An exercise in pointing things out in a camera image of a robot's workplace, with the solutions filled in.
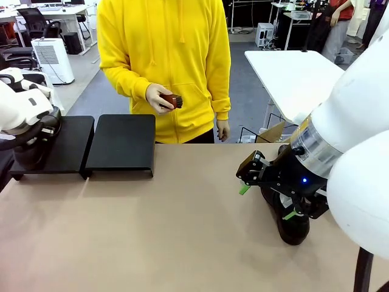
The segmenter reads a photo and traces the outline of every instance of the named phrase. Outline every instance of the black platform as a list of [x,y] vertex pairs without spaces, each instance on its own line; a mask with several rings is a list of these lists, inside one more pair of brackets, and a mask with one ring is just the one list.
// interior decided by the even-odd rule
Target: black platform
[[156,120],[153,115],[100,116],[85,170],[154,170]]
[[62,117],[62,128],[49,147],[42,166],[26,170],[16,161],[9,173],[17,181],[26,174],[79,173],[84,179],[85,164],[94,136],[91,116]]

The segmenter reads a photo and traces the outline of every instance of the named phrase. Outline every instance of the white table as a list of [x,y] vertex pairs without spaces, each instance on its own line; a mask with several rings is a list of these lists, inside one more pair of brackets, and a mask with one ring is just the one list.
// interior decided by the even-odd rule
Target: white table
[[24,44],[24,40],[23,40],[23,37],[22,37],[22,34],[20,32],[18,22],[16,21],[15,16],[16,16],[15,13],[13,13],[9,10],[4,11],[4,12],[0,12],[0,23],[16,23],[16,33],[19,35],[19,39],[20,39],[22,46],[25,47],[26,45]]
[[273,7],[276,7],[276,8],[277,8],[277,14],[275,15],[275,20],[274,20],[274,23],[277,23],[278,14],[279,14],[279,12],[280,12],[280,8],[286,7],[286,6],[287,6],[287,3],[277,3],[277,2],[272,2],[272,3],[270,3],[270,4],[272,4],[272,8],[270,9],[269,23],[271,23],[271,20],[272,20]]
[[274,105],[288,122],[301,124],[329,97],[344,72],[314,51],[247,51],[245,55],[270,95],[263,128]]
[[289,25],[289,31],[287,33],[286,43],[285,43],[285,48],[284,48],[284,50],[287,50],[287,46],[289,45],[289,39],[291,38],[292,26],[308,26],[309,23],[301,23],[301,22],[302,21],[306,21],[306,20],[311,20],[313,14],[310,13],[309,17],[305,17],[305,18],[295,18],[295,17],[292,17],[292,13],[291,12],[285,12],[284,15],[291,19],[291,24]]
[[[59,7],[60,9],[56,10],[56,11],[41,11],[41,13],[43,14],[45,19],[47,19],[47,20],[69,20],[69,21],[71,21],[72,25],[71,25],[71,29],[69,29],[69,30],[76,31],[78,33],[78,39],[80,40],[81,46],[83,48],[83,51],[80,53],[80,55],[84,55],[87,51],[90,50],[90,48],[92,46],[97,44],[97,41],[94,40],[94,37],[91,34],[91,41],[92,41],[91,45],[89,47],[87,47],[85,45],[84,38],[81,34],[81,29],[78,26],[77,15],[85,15],[88,27],[91,27],[89,25],[89,16],[88,16],[88,8],[90,8],[90,7],[92,7],[92,5],[75,5],[72,7]],[[1,14],[2,13],[0,13],[0,21],[1,22],[9,22],[9,21],[15,22],[16,23],[16,30],[19,33],[18,22],[16,20],[16,17],[17,16],[19,17],[18,12],[16,10],[12,11],[12,12],[9,10],[6,11],[5,15],[7,15],[8,17],[9,16],[12,17],[12,18],[8,18],[8,21],[3,21]]]

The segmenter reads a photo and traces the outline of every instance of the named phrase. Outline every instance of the hand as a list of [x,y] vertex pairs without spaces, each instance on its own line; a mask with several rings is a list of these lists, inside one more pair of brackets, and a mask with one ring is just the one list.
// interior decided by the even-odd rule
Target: hand
[[225,142],[230,137],[230,125],[228,120],[217,120],[218,137],[221,142]]
[[146,100],[151,105],[151,107],[154,108],[154,110],[157,112],[157,114],[166,114],[171,112],[174,109],[174,106],[170,103],[161,98],[160,94],[172,94],[170,90],[167,90],[160,84],[150,84],[149,87],[147,87],[146,90]]
[[332,14],[332,18],[331,18],[331,23],[330,23],[331,27],[334,27],[338,23],[339,16],[340,16],[340,11],[335,10],[335,12]]

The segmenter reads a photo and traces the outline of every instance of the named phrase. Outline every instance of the gray pants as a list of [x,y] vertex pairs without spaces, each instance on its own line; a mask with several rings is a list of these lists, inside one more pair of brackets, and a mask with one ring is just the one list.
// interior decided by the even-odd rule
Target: gray pants
[[339,54],[340,48],[346,40],[349,23],[350,20],[338,21],[338,23],[329,32],[322,55],[331,62],[335,62],[336,55]]

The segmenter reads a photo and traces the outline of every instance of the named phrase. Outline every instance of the brown brush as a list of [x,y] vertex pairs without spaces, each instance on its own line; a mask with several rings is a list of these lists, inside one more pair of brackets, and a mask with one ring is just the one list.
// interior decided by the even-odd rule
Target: brown brush
[[[177,94],[169,94],[169,95],[161,94],[160,97],[163,98],[164,100],[166,100],[167,102],[170,102],[174,106],[174,110],[176,108],[182,108],[182,97],[181,96],[178,96]],[[167,108],[167,106],[164,106],[161,104],[160,104],[160,106],[162,108]]]

